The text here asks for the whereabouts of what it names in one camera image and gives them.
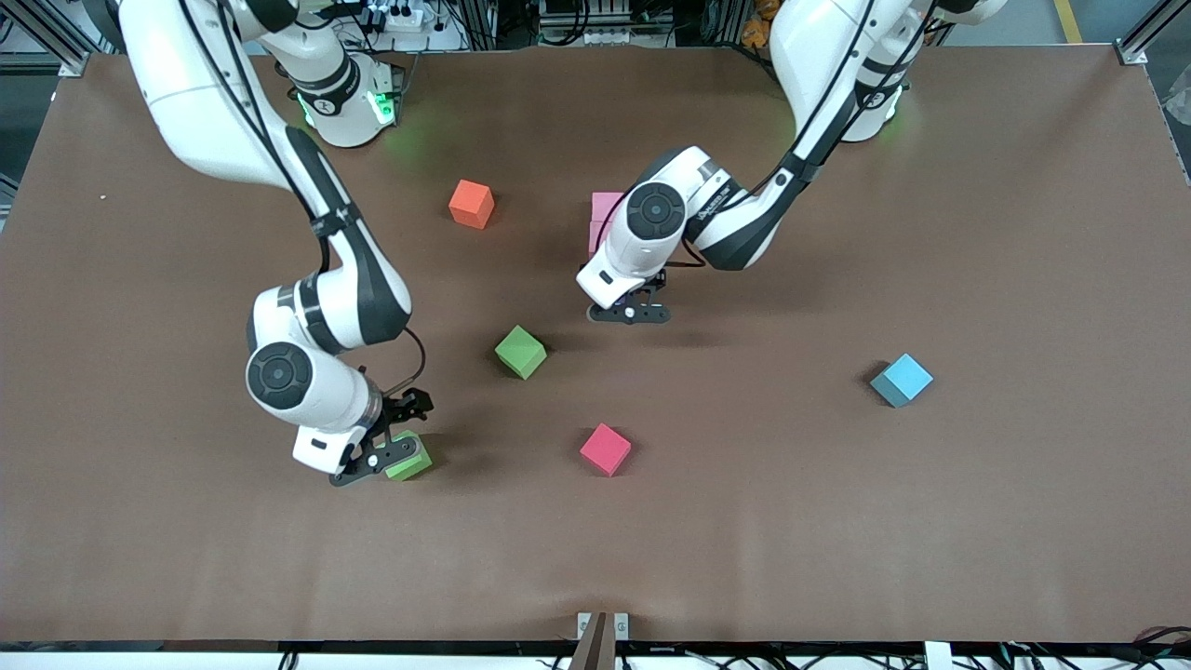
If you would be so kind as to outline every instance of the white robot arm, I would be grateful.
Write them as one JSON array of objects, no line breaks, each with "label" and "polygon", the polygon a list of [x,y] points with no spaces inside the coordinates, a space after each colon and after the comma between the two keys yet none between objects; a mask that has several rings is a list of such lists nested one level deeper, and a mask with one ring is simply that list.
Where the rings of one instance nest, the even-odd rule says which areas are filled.
[{"label": "white robot arm", "polygon": [[665,283],[681,240],[716,269],[744,269],[768,248],[781,217],[841,140],[872,137],[893,115],[902,80],[936,12],[981,20],[1006,0],[786,0],[771,55],[799,131],[769,176],[749,192],[698,146],[650,164],[615,207],[611,228],[579,271],[594,320],[660,323],[669,312],[629,296]]},{"label": "white robot arm", "polygon": [[[245,382],[266,412],[299,427],[294,458],[342,486],[400,461],[389,456],[397,450],[374,451],[373,439],[434,406],[416,389],[391,399],[399,387],[382,394],[335,358],[398,338],[410,294],[323,151],[264,101],[241,40],[274,49],[310,98],[319,132],[342,145],[387,125],[368,84],[387,65],[349,57],[330,29],[294,25],[299,11],[299,0],[123,0],[119,23],[149,111],[179,158],[211,176],[286,188],[306,207],[323,265],[256,298]],[[328,244],[342,262],[333,270]]]}]

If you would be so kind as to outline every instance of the brown table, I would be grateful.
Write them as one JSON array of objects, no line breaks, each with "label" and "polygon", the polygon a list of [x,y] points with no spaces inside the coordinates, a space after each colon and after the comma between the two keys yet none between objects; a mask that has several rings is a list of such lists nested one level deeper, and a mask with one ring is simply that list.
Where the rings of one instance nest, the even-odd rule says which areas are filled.
[{"label": "brown table", "polygon": [[[286,84],[258,63],[294,123]],[[724,51],[431,56],[331,158],[414,296],[437,467],[337,490],[243,388],[249,305],[317,263],[294,199],[183,167],[127,63],[64,81],[0,238],[0,638],[1121,640],[1191,618],[1189,196],[1111,49],[930,49],[768,255],[597,325],[588,193],[792,136]],[[455,181],[498,193],[451,223]],[[550,347],[522,382],[492,347]],[[865,386],[911,352],[912,406]],[[381,384],[409,340],[355,352]],[[599,422],[624,474],[576,451]]]}]

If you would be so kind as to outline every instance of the light pink cube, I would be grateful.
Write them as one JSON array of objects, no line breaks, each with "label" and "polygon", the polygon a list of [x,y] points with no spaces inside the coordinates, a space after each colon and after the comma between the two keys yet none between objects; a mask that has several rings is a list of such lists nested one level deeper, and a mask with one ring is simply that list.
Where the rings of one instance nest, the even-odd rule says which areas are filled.
[{"label": "light pink cube", "polygon": [[592,193],[592,220],[598,220],[600,223],[607,218],[607,214],[616,206],[616,201],[621,199],[624,193],[607,193],[607,192],[596,192]]},{"label": "light pink cube", "polygon": [[604,225],[604,219],[593,220],[591,227],[587,228],[587,257],[596,255],[596,249],[599,249],[599,243],[607,239],[609,231],[612,230],[612,221],[607,221],[607,227],[604,227],[604,236],[599,237],[599,228]]},{"label": "light pink cube", "polygon": [[616,431],[600,424],[596,427],[592,437],[587,438],[587,442],[584,443],[579,453],[584,455],[584,458],[598,468],[600,472],[611,477],[616,474],[616,469],[621,468],[621,464],[624,463],[630,449],[631,445],[629,445],[628,440],[622,438]]}]

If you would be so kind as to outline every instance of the yellow floor line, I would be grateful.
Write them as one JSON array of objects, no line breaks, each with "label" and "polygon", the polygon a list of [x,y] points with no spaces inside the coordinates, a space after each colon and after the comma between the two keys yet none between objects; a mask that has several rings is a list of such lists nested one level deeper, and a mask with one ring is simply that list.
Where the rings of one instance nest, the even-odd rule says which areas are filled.
[{"label": "yellow floor line", "polygon": [[1075,12],[1071,11],[1071,0],[1054,0],[1054,10],[1059,12],[1059,23],[1062,24],[1062,35],[1067,38],[1067,44],[1081,44],[1084,36],[1079,33]]}]

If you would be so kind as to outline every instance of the green cube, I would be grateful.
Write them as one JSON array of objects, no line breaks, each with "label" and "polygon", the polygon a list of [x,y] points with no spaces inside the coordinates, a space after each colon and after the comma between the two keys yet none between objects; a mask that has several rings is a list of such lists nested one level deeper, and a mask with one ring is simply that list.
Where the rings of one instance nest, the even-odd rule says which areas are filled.
[{"label": "green cube", "polygon": [[400,436],[393,436],[393,443],[400,443],[406,438],[413,438],[418,442],[418,451],[413,458],[407,458],[401,463],[394,463],[385,469],[385,475],[394,482],[405,482],[410,477],[413,477],[418,472],[422,472],[434,465],[430,461],[430,453],[426,452],[426,446],[422,444],[422,438],[419,438],[413,431],[406,431]]},{"label": "green cube", "polygon": [[545,347],[534,339],[524,327],[517,325],[497,345],[497,356],[522,380],[529,380],[545,361]]}]

